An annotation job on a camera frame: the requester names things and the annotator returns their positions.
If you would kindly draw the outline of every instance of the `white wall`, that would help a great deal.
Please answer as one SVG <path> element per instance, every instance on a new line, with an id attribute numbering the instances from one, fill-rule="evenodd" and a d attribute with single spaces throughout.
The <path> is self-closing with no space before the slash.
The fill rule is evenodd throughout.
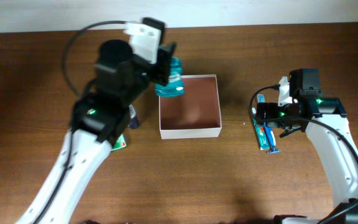
<path id="1" fill-rule="evenodd" d="M 0 0 L 0 32 L 77 30 L 145 16 L 169 27 L 358 22 L 358 0 Z"/>

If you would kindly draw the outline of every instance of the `white plastic bracket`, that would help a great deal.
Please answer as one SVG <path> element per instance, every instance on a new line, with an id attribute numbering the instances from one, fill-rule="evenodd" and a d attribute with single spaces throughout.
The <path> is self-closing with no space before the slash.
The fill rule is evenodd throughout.
<path id="1" fill-rule="evenodd" d="M 292 97 L 290 97 L 290 84 L 288 82 L 288 78 L 287 77 L 281 78 L 278 84 L 280 84 L 278 105 L 284 106 L 286 104 L 292 103 Z"/>
<path id="2" fill-rule="evenodd" d="M 136 22 L 128 22 L 125 34 L 130 35 L 129 45 L 134 53 L 149 63 L 157 62 L 157 52 L 160 45 L 161 31 L 154 27 Z"/>

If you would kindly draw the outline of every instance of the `blue bottle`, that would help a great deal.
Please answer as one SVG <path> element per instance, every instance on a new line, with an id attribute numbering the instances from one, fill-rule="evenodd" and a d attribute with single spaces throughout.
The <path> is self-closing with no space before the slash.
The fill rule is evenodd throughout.
<path id="1" fill-rule="evenodd" d="M 182 72 L 181 60 L 172 57 L 168 84 L 166 86 L 155 84 L 155 94 L 162 97 L 175 97 L 185 94 L 185 84 L 181 79 Z"/>

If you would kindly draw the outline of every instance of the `black wire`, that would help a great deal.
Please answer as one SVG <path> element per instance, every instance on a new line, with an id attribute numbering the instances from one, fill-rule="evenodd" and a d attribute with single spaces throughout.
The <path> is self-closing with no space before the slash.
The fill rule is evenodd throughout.
<path id="1" fill-rule="evenodd" d="M 69 150 L 68 150 L 68 155 L 67 155 L 67 160 L 64 163 L 64 169 L 63 172 L 59 178 L 59 181 L 57 182 L 57 185 L 55 187 L 55 189 L 53 190 L 52 194 L 50 195 L 48 202 L 46 203 L 46 205 L 44 206 L 44 208 L 42 209 L 41 213 L 38 215 L 38 217 L 35 219 L 35 221 L 33 222 L 33 224 L 37 224 L 39 221 L 41 221 L 41 219 L 44 217 L 44 215 L 46 214 L 46 212 L 48 211 L 50 205 L 52 204 L 56 194 L 59 191 L 60 186 L 63 183 L 63 180 L 66 176 L 66 173 L 68 170 L 70 170 L 72 167 L 70 167 L 70 159 L 71 159 L 71 152 L 73 151 L 73 136 L 74 136 L 74 132 L 75 130 L 70 130 L 70 146 L 69 146 Z"/>
<path id="2" fill-rule="evenodd" d="M 68 85 L 68 87 L 72 90 L 72 92 L 77 96 L 80 97 L 80 92 L 78 91 L 77 87 L 73 84 L 73 82 L 70 80 L 70 78 L 68 77 L 67 74 L 67 68 L 66 68 L 66 61 L 67 61 L 67 55 L 68 52 L 70 51 L 70 48 L 73 46 L 74 41 L 83 33 L 85 33 L 88 29 L 92 28 L 92 27 L 97 27 L 97 26 L 102 26 L 102 25 L 107 25 L 107 24 L 125 24 L 126 21 L 104 21 L 104 22 L 97 22 L 95 24 L 91 24 L 88 25 L 82 29 L 80 29 L 79 31 L 77 31 L 77 33 L 71 37 L 71 39 L 68 41 L 66 47 L 63 50 L 63 54 L 62 54 L 62 61 L 60 63 L 60 67 L 62 69 L 62 73 L 63 73 L 63 78 L 66 82 L 66 84 Z"/>
<path id="3" fill-rule="evenodd" d="M 67 68 L 66 68 L 66 61 L 67 61 L 67 55 L 68 52 L 70 51 L 71 46 L 73 46 L 75 40 L 84 32 L 86 32 L 88 29 L 92 28 L 92 27 L 96 27 L 96 26 L 102 26 L 102 25 L 107 25 L 107 24 L 125 24 L 126 21 L 104 21 L 104 22 L 97 22 L 95 24 L 91 24 L 88 25 L 84 28 L 82 28 L 81 30 L 77 31 L 77 33 L 71 37 L 71 39 L 68 41 L 66 47 L 63 50 L 63 54 L 62 54 L 62 61 L 61 61 L 61 69 L 62 69 L 62 73 L 63 73 L 63 78 L 66 81 L 66 84 L 68 85 L 68 87 L 70 87 L 70 89 L 73 91 L 73 93 L 80 97 L 80 92 L 78 91 L 78 89 L 76 88 L 76 86 L 71 82 L 70 78 L 68 77 L 67 74 Z M 95 83 L 96 79 L 91 80 L 84 89 L 84 94 L 90 91 L 91 86 Z M 71 160 L 71 153 L 73 151 L 73 136 L 74 136 L 74 132 L 76 131 L 76 129 L 74 129 L 74 110 L 73 113 L 71 114 L 71 130 L 70 130 L 70 145 L 69 145 L 69 150 L 68 150 L 68 156 L 67 156 L 67 160 L 64 163 L 64 169 L 63 172 L 59 178 L 59 181 L 57 182 L 52 194 L 50 195 L 48 202 L 45 204 L 44 208 L 42 209 L 42 211 L 40 212 L 40 214 L 38 215 L 38 217 L 35 219 L 35 221 L 33 222 L 33 224 L 37 224 L 39 221 L 41 221 L 41 219 L 44 217 L 44 215 L 46 214 L 46 212 L 48 211 L 49 207 L 51 206 L 56 194 L 58 193 L 60 186 L 63 183 L 63 180 L 66 176 L 67 171 L 69 171 L 72 167 L 69 166 L 70 165 L 70 160 Z"/>
<path id="4" fill-rule="evenodd" d="M 251 101 L 249 103 L 249 113 L 251 114 L 252 118 L 254 118 L 256 120 L 256 122 L 258 123 L 263 123 L 263 122 L 280 122 L 280 121 L 305 121 L 305 122 L 311 122 L 314 124 L 318 124 L 330 131 L 332 131 L 335 135 L 337 135 L 339 137 L 339 140 L 343 140 L 343 142 L 345 143 L 345 145 L 348 147 L 348 149 L 350 150 L 350 152 L 353 155 L 354 160 L 357 163 L 358 166 L 358 155 L 356 153 L 356 150 L 354 150 L 352 144 L 350 144 L 350 142 L 336 129 L 332 128 L 331 126 L 324 124 L 322 122 L 313 120 L 313 119 L 308 119 L 308 118 L 298 118 L 298 117 L 284 117 L 284 118 L 274 118 L 274 119 L 258 119 L 255 117 L 255 115 L 252 112 L 252 103 L 254 102 L 254 98 L 256 97 L 256 95 L 258 93 L 260 93 L 263 90 L 267 90 L 267 89 L 275 89 L 278 90 L 280 85 L 273 85 L 273 86 L 267 86 L 264 88 L 261 88 L 260 90 L 256 91 L 256 93 L 252 96 Z M 349 206 L 347 206 L 346 208 L 343 208 L 342 210 L 337 211 L 334 214 L 328 215 L 327 217 L 325 217 L 324 219 L 320 220 L 318 222 L 318 224 L 323 224 L 323 223 L 328 223 L 331 220 L 333 220 L 334 218 L 338 217 L 339 215 L 342 215 L 345 212 L 348 212 L 350 209 L 354 208 L 356 205 L 358 205 L 358 198 L 356 200 L 354 200 L 353 202 L 351 202 L 349 204 Z"/>

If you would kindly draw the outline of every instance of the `cardboard box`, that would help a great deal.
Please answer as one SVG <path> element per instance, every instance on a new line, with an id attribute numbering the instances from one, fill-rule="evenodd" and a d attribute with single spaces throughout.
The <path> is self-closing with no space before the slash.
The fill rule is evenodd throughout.
<path id="1" fill-rule="evenodd" d="M 216 75 L 184 75 L 185 94 L 159 97 L 161 139 L 212 138 L 222 130 Z"/>

